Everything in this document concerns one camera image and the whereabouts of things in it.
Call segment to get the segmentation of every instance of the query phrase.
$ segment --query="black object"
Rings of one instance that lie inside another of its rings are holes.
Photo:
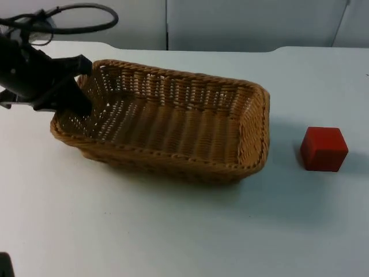
[[[50,28],[50,27],[40,27],[40,26],[29,25],[26,23],[15,22],[16,19],[19,19],[22,17],[32,17],[32,14],[21,14],[19,16],[15,16],[11,18],[0,18],[0,24],[13,27],[13,28],[18,28],[18,29],[21,29],[23,31],[28,31],[28,32],[54,33],[58,35],[71,35],[71,34],[77,34],[77,33],[92,33],[92,32],[109,29],[111,27],[114,27],[119,21],[118,14],[113,9],[106,7],[104,5],[96,4],[96,3],[81,3],[81,4],[72,4],[72,5],[62,6],[62,7],[56,7],[55,9],[51,9],[45,12],[45,14],[47,17],[51,17],[65,10],[81,9],[81,8],[83,9],[92,8],[92,9],[103,10],[111,14],[113,16],[113,19],[108,23],[99,24],[95,26],[89,26],[89,27]]]
[[[84,28],[53,28],[48,19],[64,10],[75,8],[98,8],[110,12],[110,23]],[[83,33],[107,29],[118,22],[118,15],[110,8],[98,4],[78,4],[57,7],[45,12],[20,14],[0,19],[9,28],[0,34],[0,106],[11,108],[12,104],[28,104],[35,111],[58,111],[68,108],[78,115],[91,113],[91,101],[78,87],[75,76],[91,74],[92,62],[83,55],[52,59],[32,47],[32,32]]]
[[[14,277],[12,260],[9,254],[0,252],[0,277]]]

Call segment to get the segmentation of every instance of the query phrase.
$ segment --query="wire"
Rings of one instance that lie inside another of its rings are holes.
[[[95,25],[95,26],[77,27],[77,28],[52,28],[52,27],[33,26],[29,24],[14,22],[14,18],[19,19],[21,17],[24,17],[24,14],[22,14],[20,16],[11,17],[10,19],[0,18],[0,24],[8,26],[8,27],[18,28],[18,29],[21,29],[23,31],[28,31],[28,32],[51,33],[51,34],[57,34],[57,35],[72,35],[72,34],[78,34],[78,33],[91,33],[91,32],[102,31],[105,29],[109,29],[118,23],[119,16],[115,12],[115,10],[109,7],[106,7],[104,5],[95,4],[95,3],[81,3],[81,4],[75,4],[75,5],[66,5],[62,7],[56,7],[55,9],[47,13],[47,17],[54,16],[58,13],[61,13],[64,10],[81,9],[81,8],[92,8],[92,9],[104,10],[105,12],[108,12],[109,14],[111,14],[113,16],[113,19],[108,23]]]
[[[9,18],[4,18],[5,20],[11,20],[11,21],[15,21],[24,17],[35,17],[34,13],[23,13],[23,14],[19,14],[17,16],[13,16],[13,17],[9,17]]]

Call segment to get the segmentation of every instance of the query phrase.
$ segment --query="red block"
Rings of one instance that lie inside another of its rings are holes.
[[[348,148],[338,128],[309,127],[300,151],[306,170],[337,172]]]

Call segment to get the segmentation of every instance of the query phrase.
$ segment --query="rectangular basket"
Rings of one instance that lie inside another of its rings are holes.
[[[86,158],[221,183],[266,162],[269,94],[258,84],[114,60],[78,84],[91,116],[57,112],[51,132]]]

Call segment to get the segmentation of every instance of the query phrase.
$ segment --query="table surface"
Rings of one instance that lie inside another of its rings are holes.
[[[200,188],[114,171],[54,139],[51,113],[1,109],[0,251],[16,277],[369,276],[369,50],[43,51],[259,83],[271,94],[271,145],[265,168],[239,186]],[[297,162],[308,126],[341,129],[339,173]]]

